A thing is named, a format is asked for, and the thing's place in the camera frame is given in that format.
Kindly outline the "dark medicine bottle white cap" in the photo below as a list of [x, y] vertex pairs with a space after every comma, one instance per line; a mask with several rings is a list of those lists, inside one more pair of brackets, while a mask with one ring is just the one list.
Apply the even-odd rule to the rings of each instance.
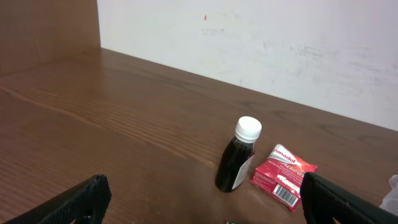
[[253, 117], [238, 119], [234, 137], [225, 148], [215, 178], [215, 185], [222, 192], [232, 192], [246, 178], [255, 155], [255, 143], [262, 131], [262, 124]]

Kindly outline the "clear plastic container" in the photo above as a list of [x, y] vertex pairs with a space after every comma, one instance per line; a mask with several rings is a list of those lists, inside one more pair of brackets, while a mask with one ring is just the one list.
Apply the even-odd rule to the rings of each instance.
[[383, 198], [380, 208], [398, 216], [398, 175], [389, 179], [391, 191]]

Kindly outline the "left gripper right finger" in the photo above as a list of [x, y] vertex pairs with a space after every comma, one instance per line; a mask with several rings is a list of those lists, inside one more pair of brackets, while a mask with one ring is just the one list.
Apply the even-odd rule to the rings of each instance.
[[397, 223], [397, 215], [357, 197], [314, 172], [304, 175], [300, 196], [308, 224]]

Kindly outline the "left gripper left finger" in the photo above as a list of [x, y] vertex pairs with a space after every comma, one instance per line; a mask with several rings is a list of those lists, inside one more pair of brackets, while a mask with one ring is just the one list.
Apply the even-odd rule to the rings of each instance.
[[108, 179], [97, 174], [5, 224], [101, 224], [110, 201]]

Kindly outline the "red Panadol box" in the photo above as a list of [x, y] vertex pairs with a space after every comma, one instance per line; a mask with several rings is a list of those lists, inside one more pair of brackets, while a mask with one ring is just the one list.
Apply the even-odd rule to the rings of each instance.
[[295, 211], [301, 202], [300, 188], [305, 173], [317, 166], [299, 158], [277, 144], [264, 163], [258, 166], [251, 183]]

